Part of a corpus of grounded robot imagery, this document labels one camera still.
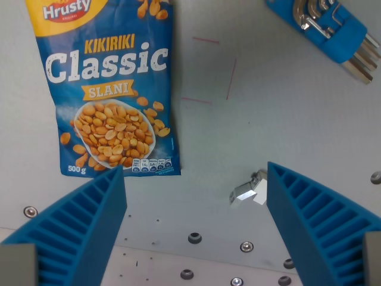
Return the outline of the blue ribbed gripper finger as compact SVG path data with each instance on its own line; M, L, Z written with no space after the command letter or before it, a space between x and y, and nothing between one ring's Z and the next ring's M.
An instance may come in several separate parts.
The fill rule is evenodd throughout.
M267 174L267 207L302 284L365 285L363 239L380 217L279 164Z
M127 209L123 169L78 187L2 245L35 247L38 285L100 285Z

